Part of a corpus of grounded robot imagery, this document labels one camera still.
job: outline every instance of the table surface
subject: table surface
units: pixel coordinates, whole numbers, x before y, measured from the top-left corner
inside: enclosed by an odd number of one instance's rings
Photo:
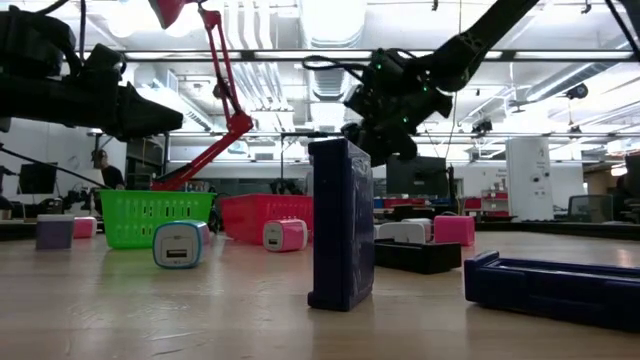
[[[478,233],[509,257],[638,266],[640,242]],[[460,269],[376,268],[350,313],[307,307],[311,250],[266,253],[218,240],[193,270],[157,268],[150,251],[72,251],[0,243],[0,357],[7,359],[635,359],[640,335],[480,308]]]

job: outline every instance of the green plastic basket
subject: green plastic basket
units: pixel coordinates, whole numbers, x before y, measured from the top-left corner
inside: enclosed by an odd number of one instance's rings
[[[173,220],[207,222],[212,193],[101,190],[107,244],[113,249],[151,248],[156,228]]]

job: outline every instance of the pink plastic basket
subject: pink plastic basket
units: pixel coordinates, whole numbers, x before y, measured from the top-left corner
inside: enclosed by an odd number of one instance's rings
[[[250,194],[220,199],[225,232],[237,241],[262,246],[264,224],[300,219],[313,234],[313,198],[301,195]]]

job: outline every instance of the usb port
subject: usb port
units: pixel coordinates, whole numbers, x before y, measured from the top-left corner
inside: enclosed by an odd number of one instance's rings
[[[167,250],[168,258],[187,257],[187,250]]]

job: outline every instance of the red desk lamp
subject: red desk lamp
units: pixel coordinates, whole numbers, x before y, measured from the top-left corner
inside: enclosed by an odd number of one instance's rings
[[[193,159],[189,164],[156,178],[151,184],[151,190],[178,190],[182,185],[202,170],[203,167],[213,161],[216,156],[220,155],[220,153],[226,150],[242,135],[253,129],[253,121],[251,117],[242,111],[238,104],[236,85],[233,81],[233,72],[231,71],[231,60],[229,59],[229,52],[227,51],[227,44],[224,39],[224,32],[222,31],[222,16],[219,11],[205,10],[202,7],[202,3],[205,1],[206,0],[149,0],[149,3],[151,4],[151,7],[158,17],[163,29],[168,28],[178,20],[178,16],[180,16],[180,12],[185,4],[198,4],[198,12],[202,17],[205,31],[209,37],[211,59],[213,61],[213,68],[216,73],[218,87],[221,89],[220,98],[224,108],[224,116],[227,120],[228,132],[222,137],[222,139],[213,143],[213,145],[211,145],[202,154],[198,155],[198,157]],[[213,42],[213,30],[215,28],[218,29],[218,35],[220,36],[220,50],[222,52],[222,61],[224,61],[224,65],[227,69],[229,78],[228,85],[222,78],[218,51],[216,50],[215,43]],[[229,105],[233,108],[233,114],[230,112]]]

